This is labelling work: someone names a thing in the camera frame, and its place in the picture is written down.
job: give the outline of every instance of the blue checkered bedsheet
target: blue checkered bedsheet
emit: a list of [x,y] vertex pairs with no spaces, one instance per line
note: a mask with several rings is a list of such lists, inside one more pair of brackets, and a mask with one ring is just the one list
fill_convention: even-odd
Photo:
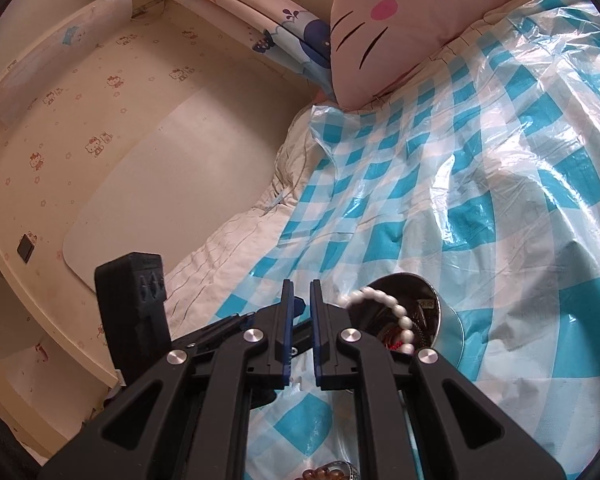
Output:
[[[600,15],[520,7],[373,113],[315,107],[326,156],[277,246],[216,316],[271,304],[282,280],[327,301],[397,271],[459,314],[459,365],[575,478],[600,446]],[[346,393],[309,357],[251,417],[247,475],[356,460]]]

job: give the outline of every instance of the hello kitty pillow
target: hello kitty pillow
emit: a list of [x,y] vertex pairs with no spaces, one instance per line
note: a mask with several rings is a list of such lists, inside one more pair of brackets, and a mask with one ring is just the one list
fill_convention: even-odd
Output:
[[510,0],[334,0],[331,70],[340,106],[355,110]]

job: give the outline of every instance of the pink cheek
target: pink cheek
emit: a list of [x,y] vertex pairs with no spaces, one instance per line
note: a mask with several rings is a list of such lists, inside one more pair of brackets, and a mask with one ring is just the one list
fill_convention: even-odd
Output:
[[371,19],[381,22],[392,17],[398,10],[398,2],[395,0],[382,0],[371,9]]

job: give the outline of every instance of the pearl bracelet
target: pearl bracelet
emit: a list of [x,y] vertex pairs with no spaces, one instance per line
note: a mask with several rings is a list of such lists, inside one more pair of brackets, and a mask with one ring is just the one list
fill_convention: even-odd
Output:
[[413,355],[415,347],[413,346],[414,334],[411,331],[413,321],[407,316],[407,310],[398,304],[393,296],[389,296],[382,290],[376,290],[370,286],[364,286],[360,290],[352,290],[349,295],[343,294],[338,299],[338,304],[342,308],[349,308],[351,305],[361,303],[363,300],[373,300],[387,306],[398,319],[398,326],[402,329],[400,332],[400,341],[402,345],[399,351],[403,354]]

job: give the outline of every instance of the white quilt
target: white quilt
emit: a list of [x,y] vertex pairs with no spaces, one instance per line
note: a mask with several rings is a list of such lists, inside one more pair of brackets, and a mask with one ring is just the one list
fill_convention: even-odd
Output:
[[308,129],[311,108],[296,115],[257,203],[233,216],[167,276],[165,303],[173,338],[206,324],[254,264],[275,247],[315,166],[324,156]]

